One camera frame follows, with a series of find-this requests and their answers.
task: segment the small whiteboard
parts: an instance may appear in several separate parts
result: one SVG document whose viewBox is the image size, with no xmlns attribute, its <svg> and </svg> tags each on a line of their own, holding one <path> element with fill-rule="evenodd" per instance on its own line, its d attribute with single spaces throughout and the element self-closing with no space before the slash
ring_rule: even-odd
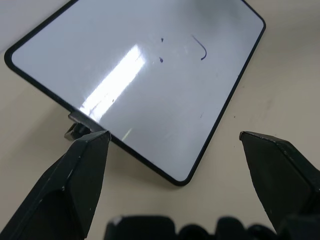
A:
<svg viewBox="0 0 320 240">
<path fill-rule="evenodd" d="M 181 186 L 265 27 L 242 0 L 72 0 L 5 62 Z"/>
</svg>

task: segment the whiteboard stand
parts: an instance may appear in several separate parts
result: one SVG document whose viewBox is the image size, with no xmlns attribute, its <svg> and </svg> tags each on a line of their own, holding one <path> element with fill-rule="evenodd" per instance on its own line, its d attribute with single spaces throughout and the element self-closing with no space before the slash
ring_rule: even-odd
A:
<svg viewBox="0 0 320 240">
<path fill-rule="evenodd" d="M 4 60 L 82 133 L 184 186 L 265 29 L 244 0 L 71 0 Z"/>
</svg>

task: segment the beige table surface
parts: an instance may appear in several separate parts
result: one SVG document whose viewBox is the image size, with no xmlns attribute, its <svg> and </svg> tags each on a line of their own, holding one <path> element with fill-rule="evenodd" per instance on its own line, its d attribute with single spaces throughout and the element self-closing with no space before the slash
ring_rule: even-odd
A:
<svg viewBox="0 0 320 240">
<path fill-rule="evenodd" d="M 320 1 L 248 3 L 267 28 L 192 181 L 175 187 L 111 143 L 88 239 L 102 239 L 108 220 L 119 215 L 166 215 L 177 229 L 197 223 L 211 232 L 225 215 L 270 226 L 238 138 L 243 130 L 289 140 L 320 169 Z M 68 149 L 63 135 L 72 123 L 65 109 L 11 72 L 3 58 L 0 229 Z"/>
</svg>

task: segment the whiteboard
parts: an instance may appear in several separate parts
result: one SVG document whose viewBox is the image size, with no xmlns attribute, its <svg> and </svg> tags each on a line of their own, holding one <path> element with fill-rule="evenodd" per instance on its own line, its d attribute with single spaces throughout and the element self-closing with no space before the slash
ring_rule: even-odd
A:
<svg viewBox="0 0 320 240">
<path fill-rule="evenodd" d="M 264 29 L 241 0 L 78 0 L 5 61 L 184 185 Z"/>
</svg>

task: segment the black whiteboard frame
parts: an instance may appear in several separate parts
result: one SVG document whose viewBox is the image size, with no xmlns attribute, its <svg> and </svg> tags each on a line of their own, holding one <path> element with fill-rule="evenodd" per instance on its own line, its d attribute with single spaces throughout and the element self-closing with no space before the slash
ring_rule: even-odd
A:
<svg viewBox="0 0 320 240">
<path fill-rule="evenodd" d="M 70 8 L 73 4 L 75 4 L 78 0 L 70 0 L 69 2 L 67 2 L 64 6 L 62 6 L 59 10 L 57 10 L 54 14 L 52 14 L 50 17 L 48 17 L 46 20 L 44 20 L 40 25 L 38 25 L 36 28 L 34 28 L 32 31 L 30 31 L 27 35 L 25 35 L 22 39 L 20 39 L 18 42 L 16 42 L 13 46 L 11 46 L 4 54 L 4 62 L 6 63 L 6 65 L 16 74 L 18 74 L 20 77 L 22 77 L 23 79 L 25 79 L 27 82 L 29 82 L 31 85 L 33 85 L 34 87 L 36 87 L 37 89 L 39 89 L 41 92 L 43 92 L 44 94 L 46 94 L 47 96 L 49 96 L 51 99 L 53 99 L 55 102 L 57 102 L 59 105 L 61 105 L 62 107 L 64 107 L 65 109 L 67 109 L 68 111 L 72 112 L 78 112 L 78 109 L 75 109 L 73 106 L 71 106 L 68 102 L 64 101 L 62 98 L 60 98 L 58 95 L 56 95 L 54 92 L 50 91 L 48 88 L 46 88 L 45 86 L 43 86 L 42 84 L 40 84 L 38 81 L 36 81 L 34 78 L 32 78 L 31 76 L 29 76 L 28 74 L 26 74 L 24 71 L 22 71 L 21 69 L 19 69 L 17 66 L 14 65 L 14 63 L 12 62 L 12 55 L 13 53 L 20 48 L 23 44 L 25 44 L 28 40 L 30 40 L 34 35 L 36 35 L 38 32 L 40 32 L 44 27 L 46 27 L 48 24 L 50 24 L 53 20 L 55 20 L 59 15 L 61 15 L 64 11 L 66 11 L 68 8 Z M 221 112 L 219 113 L 218 118 L 216 119 L 204 145 L 202 146 L 202 149 L 198 155 L 198 157 L 196 158 L 194 165 L 192 166 L 192 169 L 190 171 L 190 173 L 188 174 L 187 178 L 183 181 L 177 181 L 175 180 L 173 177 L 171 177 L 170 175 L 168 175 L 166 172 L 164 172 L 163 170 L 161 170 L 160 168 L 158 168 L 157 166 L 155 166 L 153 163 L 151 163 L 149 160 L 147 160 L 146 158 L 144 158 L 143 156 L 141 156 L 138 152 L 136 152 L 135 150 L 133 150 L 131 147 L 129 147 L 128 145 L 126 145 L 125 143 L 123 143 L 120 139 L 118 139 L 117 137 L 115 137 L 114 135 L 112 135 L 112 142 L 114 142 L 116 145 L 118 145 L 119 147 L 121 147 L 122 149 L 124 149 L 125 151 L 127 151 L 128 153 L 130 153 L 132 156 L 134 156 L 135 158 L 137 158 L 140 162 L 142 162 L 143 164 L 145 164 L 146 166 L 148 166 L 149 168 L 151 168 L 152 170 L 154 170 L 156 173 L 158 173 L 159 175 L 161 175 L 162 177 L 164 177 L 165 179 L 167 179 L 169 182 L 171 182 L 172 184 L 176 185 L 176 186 L 185 186 L 187 185 L 208 145 L 209 142 L 211 141 L 211 138 L 214 135 L 214 132 L 216 131 L 219 122 L 239 84 L 239 81 L 242 77 L 242 75 L 244 74 L 245 69 L 248 66 L 248 63 L 255 51 L 255 49 L 257 48 L 257 45 L 263 35 L 263 33 L 266 30 L 266 22 L 264 21 L 264 19 L 245 1 L 242 0 L 249 8 L 251 11 L 253 11 L 263 22 L 263 28 L 247 58 L 247 60 L 245 61 L 245 64 L 237 78 L 237 80 L 235 81 L 235 84 L 233 85 L 231 92 L 228 95 L 228 98 L 226 99 Z"/>
</svg>

